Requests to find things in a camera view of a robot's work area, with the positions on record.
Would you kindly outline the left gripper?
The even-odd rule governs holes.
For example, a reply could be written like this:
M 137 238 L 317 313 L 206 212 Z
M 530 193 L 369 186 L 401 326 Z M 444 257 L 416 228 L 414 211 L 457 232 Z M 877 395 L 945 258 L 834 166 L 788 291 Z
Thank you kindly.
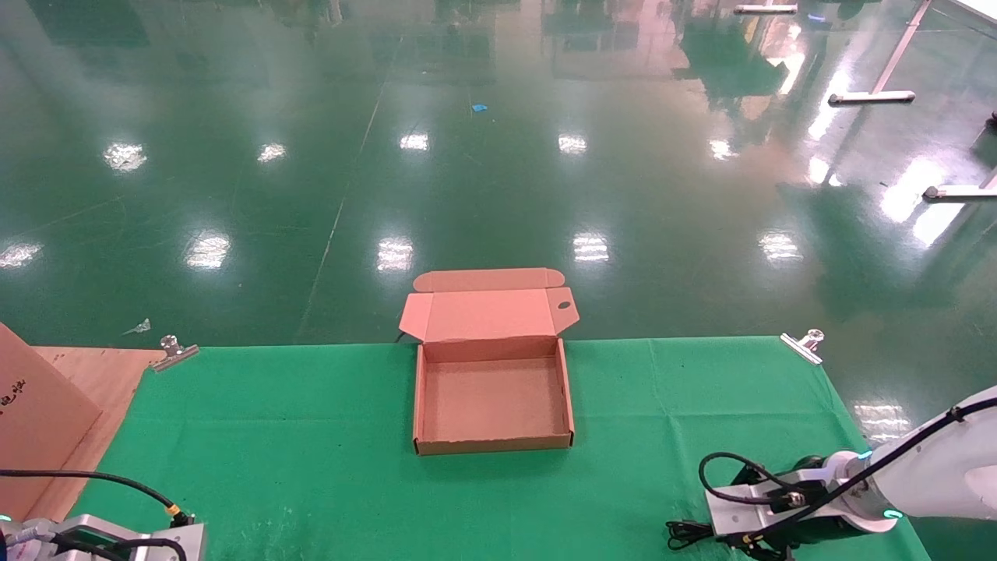
M 142 533 L 89 514 L 27 521 L 29 560 L 204 560 L 204 524 Z

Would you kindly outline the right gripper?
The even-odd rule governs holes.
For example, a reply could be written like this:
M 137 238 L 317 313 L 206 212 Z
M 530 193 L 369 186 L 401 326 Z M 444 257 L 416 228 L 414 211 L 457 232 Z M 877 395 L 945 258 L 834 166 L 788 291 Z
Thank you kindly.
M 770 472 L 745 457 L 732 483 L 705 484 L 711 537 L 754 560 L 794 560 L 805 545 L 871 534 L 866 457 L 804 457 Z

